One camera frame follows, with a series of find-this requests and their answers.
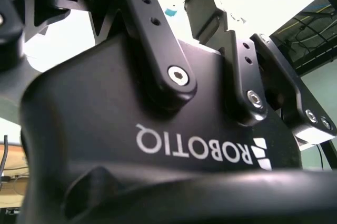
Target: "wall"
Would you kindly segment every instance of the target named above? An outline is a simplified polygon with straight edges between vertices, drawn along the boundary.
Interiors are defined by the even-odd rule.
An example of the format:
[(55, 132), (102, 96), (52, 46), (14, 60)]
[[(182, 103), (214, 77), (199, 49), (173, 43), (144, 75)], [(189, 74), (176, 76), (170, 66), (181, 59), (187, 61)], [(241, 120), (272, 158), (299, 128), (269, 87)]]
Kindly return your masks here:
[(20, 130), (19, 125), (0, 118), (0, 144), (4, 142), (4, 135), (7, 135), (10, 145), (20, 145)]
[[(302, 80), (337, 125), (337, 61), (305, 75)], [(337, 138), (333, 140), (333, 143), (337, 147)], [(322, 155), (324, 169), (330, 169), (323, 153)], [(317, 147), (302, 151), (302, 162), (307, 169), (320, 168), (321, 161)]]

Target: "black cable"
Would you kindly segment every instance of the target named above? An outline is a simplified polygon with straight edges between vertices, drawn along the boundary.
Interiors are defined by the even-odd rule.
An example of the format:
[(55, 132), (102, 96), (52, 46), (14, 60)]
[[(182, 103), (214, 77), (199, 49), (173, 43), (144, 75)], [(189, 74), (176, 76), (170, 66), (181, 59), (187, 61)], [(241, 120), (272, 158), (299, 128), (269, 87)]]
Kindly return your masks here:
[(320, 158), (321, 158), (321, 167), (322, 167), (322, 170), (324, 169), (323, 167), (323, 157), (322, 157), (322, 152), (321, 152), (321, 149), (318, 145), (316, 145), (316, 147), (318, 148), (318, 152), (320, 153)]
[[(297, 36), (298, 36), (302, 31), (304, 31), (309, 25), (311, 25), (313, 22), (315, 22), (315, 21), (317, 21), (317, 20), (320, 20), (320, 19), (322, 19), (322, 17), (314, 17), (314, 18), (312, 18), (306, 25), (301, 26), (301, 27), (300, 27), (300, 31), (297, 33)], [(332, 25), (332, 26), (330, 26), (328, 29), (334, 27), (335, 25), (337, 25), (337, 23), (334, 24), (334, 25)]]
[[(333, 15), (331, 15), (331, 20), (333, 20), (333, 17), (336, 15), (336, 13), (337, 13), (337, 11), (332, 11), (332, 12), (329, 12), (330, 14), (331, 13), (334, 13)], [(324, 17), (314, 17), (311, 21), (309, 21), (307, 24), (306, 24), (306, 26), (305, 26), (305, 28), (307, 28), (310, 24), (312, 24), (313, 22), (315, 22), (316, 20), (320, 20), (320, 19), (322, 19), (322, 18), (324, 18)], [(336, 26), (337, 25), (337, 23), (336, 24), (333, 24), (332, 26), (330, 26), (328, 29), (331, 29), (332, 27), (334, 27), (334, 26)], [(307, 39), (307, 38), (310, 38), (311, 36), (307, 36), (307, 37), (304, 37), (304, 38), (302, 38), (301, 40), (305, 40), (305, 39)]]
[[(331, 39), (333, 39), (333, 38), (335, 38), (336, 36), (337, 36), (337, 33), (331, 35), (331, 36), (328, 38), (328, 41), (331, 40)], [(320, 46), (321, 46), (322, 44), (324, 44), (324, 43), (325, 43), (325, 41), (322, 41), (320, 44), (318, 44), (318, 45), (314, 48), (314, 50), (317, 49), (318, 47), (320, 47)], [(305, 61), (306, 55), (307, 55), (307, 54), (304, 54), (300, 60)]]
[(306, 46), (306, 45), (305, 45), (304, 43), (302, 43), (302, 42), (299, 40), (299, 38), (298, 38), (298, 35), (299, 35), (301, 32), (303, 32), (303, 30), (300, 30), (300, 31), (296, 34), (295, 40), (298, 42), (298, 45), (299, 45), (300, 47), (305, 48), (305, 49), (310, 53), (310, 49), (315, 49), (315, 48), (312, 47), (312, 46), (310, 46), (310, 47)]
[(4, 154), (2, 156), (2, 159), (1, 159), (1, 163), (0, 163), (0, 190), (1, 190), (1, 187), (2, 187), (2, 183), (1, 183), (1, 177), (2, 177), (2, 173), (4, 172), (4, 169), (5, 169), (5, 163), (6, 163), (6, 160), (7, 160), (7, 156), (8, 156), (8, 136), (5, 135), (4, 136)]
[(18, 168), (12, 168), (12, 169), (4, 169), (4, 170), (21, 170), (21, 169), (28, 169), (28, 166), (18, 167)]
[(328, 42), (328, 40), (326, 38), (324, 38), (322, 36), (322, 34), (320, 34), (319, 32), (317, 32), (314, 28), (312, 28), (310, 25), (305, 24), (303, 21), (299, 20), (298, 18), (293, 17), (294, 20), (300, 22), (302, 25), (306, 26), (307, 28), (309, 28), (310, 30), (312, 30), (315, 34), (317, 34), (321, 39), (323, 39), (325, 42)]

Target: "robotiq logo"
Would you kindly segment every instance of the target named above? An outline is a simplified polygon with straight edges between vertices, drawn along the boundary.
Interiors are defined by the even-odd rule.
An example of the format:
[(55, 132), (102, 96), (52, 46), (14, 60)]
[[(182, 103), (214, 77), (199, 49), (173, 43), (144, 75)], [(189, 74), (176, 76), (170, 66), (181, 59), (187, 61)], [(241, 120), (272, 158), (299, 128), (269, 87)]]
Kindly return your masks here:
[[(238, 163), (240, 160), (243, 160), (246, 164), (252, 165), (253, 161), (250, 153), (251, 149), (262, 169), (272, 169), (270, 160), (266, 158), (265, 155), (267, 145), (264, 138), (253, 138), (255, 145), (248, 146), (246, 144), (233, 143), (230, 141), (225, 141), (222, 145), (220, 145), (219, 140), (214, 139), (209, 140), (207, 143), (198, 136), (192, 136), (187, 142), (187, 151), (187, 149), (183, 149), (182, 137), (178, 133), (176, 134), (176, 144), (173, 146), (173, 142), (170, 141), (168, 132), (164, 132), (162, 139), (161, 136), (153, 129), (146, 128), (141, 124), (137, 124), (136, 127), (140, 129), (136, 136), (137, 145), (147, 154), (158, 153), (163, 147), (165, 155), (172, 155), (174, 157), (192, 157), (203, 160), (210, 156), (215, 161), (219, 162), (223, 162), (224, 159), (232, 163)], [(198, 151), (196, 151), (195, 147), (197, 142), (199, 143)]]

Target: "ceiling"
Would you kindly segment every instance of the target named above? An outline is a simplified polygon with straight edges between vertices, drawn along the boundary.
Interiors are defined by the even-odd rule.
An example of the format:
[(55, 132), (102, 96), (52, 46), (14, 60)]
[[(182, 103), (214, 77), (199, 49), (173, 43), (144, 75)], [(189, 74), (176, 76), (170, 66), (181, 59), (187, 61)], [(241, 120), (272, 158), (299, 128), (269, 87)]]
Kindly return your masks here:
[(337, 55), (336, 10), (337, 0), (314, 0), (271, 35), (300, 75), (333, 61)]

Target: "silver bolt head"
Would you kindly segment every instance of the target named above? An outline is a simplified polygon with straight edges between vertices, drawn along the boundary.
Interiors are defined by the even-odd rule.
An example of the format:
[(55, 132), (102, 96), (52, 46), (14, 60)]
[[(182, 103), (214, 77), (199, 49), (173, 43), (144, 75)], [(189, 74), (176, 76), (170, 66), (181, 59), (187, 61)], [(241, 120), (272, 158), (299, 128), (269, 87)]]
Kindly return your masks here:
[(181, 67), (171, 66), (168, 69), (168, 75), (179, 86), (187, 85), (189, 82), (189, 76)]
[(269, 40), (268, 40), (267, 36), (265, 36), (264, 34), (260, 34), (260, 37), (261, 37), (261, 39), (263, 39), (263, 41), (265, 43), (269, 43)]
[(252, 103), (253, 106), (256, 108), (261, 108), (263, 103), (259, 95), (256, 94), (254, 91), (247, 91), (247, 98)]
[(329, 129), (329, 130), (332, 129), (331, 124), (326, 120), (325, 117), (321, 117), (321, 121), (322, 121), (323, 125), (324, 125), (327, 129)]
[(305, 110), (305, 114), (312, 123), (317, 123), (317, 118), (315, 114), (312, 113), (309, 109)]

